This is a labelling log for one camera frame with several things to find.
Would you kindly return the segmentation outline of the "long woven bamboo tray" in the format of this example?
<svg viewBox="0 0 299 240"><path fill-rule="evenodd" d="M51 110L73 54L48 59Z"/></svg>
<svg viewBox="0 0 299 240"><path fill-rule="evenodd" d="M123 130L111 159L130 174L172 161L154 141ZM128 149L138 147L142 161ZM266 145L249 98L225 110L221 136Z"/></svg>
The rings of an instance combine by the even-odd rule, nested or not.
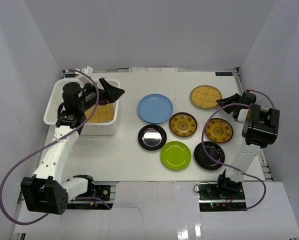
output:
<svg viewBox="0 0 299 240"><path fill-rule="evenodd" d="M107 123L114 119L114 104L98 105L88 123Z"/></svg>

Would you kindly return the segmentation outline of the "yellow patterned plate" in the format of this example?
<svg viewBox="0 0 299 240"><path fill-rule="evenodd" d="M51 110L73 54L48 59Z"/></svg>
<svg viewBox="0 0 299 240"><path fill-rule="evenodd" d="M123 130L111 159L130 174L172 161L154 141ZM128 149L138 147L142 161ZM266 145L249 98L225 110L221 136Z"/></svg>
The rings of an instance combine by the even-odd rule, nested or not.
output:
<svg viewBox="0 0 299 240"><path fill-rule="evenodd" d="M195 117L187 112L177 112L169 119L169 129L181 138L192 136L198 129Z"/></svg>
<svg viewBox="0 0 299 240"><path fill-rule="evenodd" d="M219 144L229 142L234 136L232 125L222 118L212 118L205 128L206 136Z"/></svg>

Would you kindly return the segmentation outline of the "round woven bamboo plate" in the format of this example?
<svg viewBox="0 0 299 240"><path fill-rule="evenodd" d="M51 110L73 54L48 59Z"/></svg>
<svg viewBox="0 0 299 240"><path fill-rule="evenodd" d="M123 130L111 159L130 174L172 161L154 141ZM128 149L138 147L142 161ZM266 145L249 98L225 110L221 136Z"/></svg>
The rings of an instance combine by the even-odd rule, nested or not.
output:
<svg viewBox="0 0 299 240"><path fill-rule="evenodd" d="M190 92L189 98L195 107L210 110L218 106L217 100L222 99L222 93L214 86L199 85Z"/></svg>

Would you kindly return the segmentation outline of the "large blue plate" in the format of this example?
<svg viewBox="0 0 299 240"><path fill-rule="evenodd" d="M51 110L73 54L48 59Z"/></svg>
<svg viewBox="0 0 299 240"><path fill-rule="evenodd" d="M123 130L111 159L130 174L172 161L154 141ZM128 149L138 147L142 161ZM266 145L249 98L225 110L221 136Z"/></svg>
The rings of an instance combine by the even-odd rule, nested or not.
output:
<svg viewBox="0 0 299 240"><path fill-rule="evenodd" d="M147 123L161 124L173 114L172 101L165 95L152 93L144 96L138 103L137 113Z"/></svg>

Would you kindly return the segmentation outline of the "lime green plate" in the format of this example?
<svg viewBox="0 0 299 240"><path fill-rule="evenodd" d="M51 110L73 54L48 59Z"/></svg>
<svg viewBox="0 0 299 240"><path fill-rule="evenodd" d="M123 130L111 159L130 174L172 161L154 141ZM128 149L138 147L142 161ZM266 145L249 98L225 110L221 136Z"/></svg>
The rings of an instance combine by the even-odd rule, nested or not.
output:
<svg viewBox="0 0 299 240"><path fill-rule="evenodd" d="M185 143L180 141L166 143L160 152L162 164L173 171L184 170L189 166L191 159L191 150Z"/></svg>

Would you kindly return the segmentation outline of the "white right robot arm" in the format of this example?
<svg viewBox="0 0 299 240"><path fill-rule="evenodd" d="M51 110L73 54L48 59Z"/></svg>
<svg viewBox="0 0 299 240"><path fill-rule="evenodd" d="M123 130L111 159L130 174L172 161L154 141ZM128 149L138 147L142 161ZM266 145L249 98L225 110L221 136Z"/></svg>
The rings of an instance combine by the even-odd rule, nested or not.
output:
<svg viewBox="0 0 299 240"><path fill-rule="evenodd" d="M227 143L232 139L232 126L221 118L211 116L205 123L202 140L194 152L180 141L167 142L166 131L156 120L150 120L137 135L139 146L146 151L160 150L162 164L173 171L184 170L195 159L203 169L215 171L226 166L218 176L215 193L220 199L228 199L238 194L246 171L255 156L268 145L275 142L279 130L280 112L275 108L262 109L257 105L255 90L246 90L241 95L234 94L228 98L216 99L215 105L220 106L228 114L232 114L235 121L244 124L242 129L242 144L231 164L225 163L225 153L220 143Z"/></svg>

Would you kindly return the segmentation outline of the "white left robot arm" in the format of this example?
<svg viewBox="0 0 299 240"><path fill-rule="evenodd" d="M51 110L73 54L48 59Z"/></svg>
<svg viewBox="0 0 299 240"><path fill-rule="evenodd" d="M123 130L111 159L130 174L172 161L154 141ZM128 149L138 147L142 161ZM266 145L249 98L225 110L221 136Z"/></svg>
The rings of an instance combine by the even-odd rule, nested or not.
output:
<svg viewBox="0 0 299 240"><path fill-rule="evenodd" d="M41 164L31 177L24 177L20 187L30 212L61 215L68 203L75 199L89 200L95 195L93 177L75 175L62 182L62 173L74 143L82 132L80 126L86 111L94 106L115 103L124 90L100 78L101 89L92 83L81 86L78 82L66 83L62 88L62 102L57 109L53 140Z"/></svg>

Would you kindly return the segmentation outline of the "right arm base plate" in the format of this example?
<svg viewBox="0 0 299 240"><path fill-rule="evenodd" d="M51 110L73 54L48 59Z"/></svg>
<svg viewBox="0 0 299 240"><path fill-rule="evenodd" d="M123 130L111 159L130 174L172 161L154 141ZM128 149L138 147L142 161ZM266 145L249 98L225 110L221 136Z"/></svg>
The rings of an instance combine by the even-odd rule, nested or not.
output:
<svg viewBox="0 0 299 240"><path fill-rule="evenodd" d="M193 191L198 196L201 213L245 211L247 208L242 187L236 194L222 195L218 191L216 183L201 181L194 185Z"/></svg>

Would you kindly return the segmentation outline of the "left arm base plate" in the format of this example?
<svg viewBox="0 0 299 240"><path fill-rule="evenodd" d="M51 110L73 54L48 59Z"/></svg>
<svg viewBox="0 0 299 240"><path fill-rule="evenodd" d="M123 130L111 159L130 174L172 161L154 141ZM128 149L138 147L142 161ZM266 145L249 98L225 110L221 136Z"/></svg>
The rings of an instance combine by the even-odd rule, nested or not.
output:
<svg viewBox="0 0 299 240"><path fill-rule="evenodd" d="M115 187L113 185L95 185L92 195L81 194L67 205L67 210L111 210L115 199Z"/></svg>

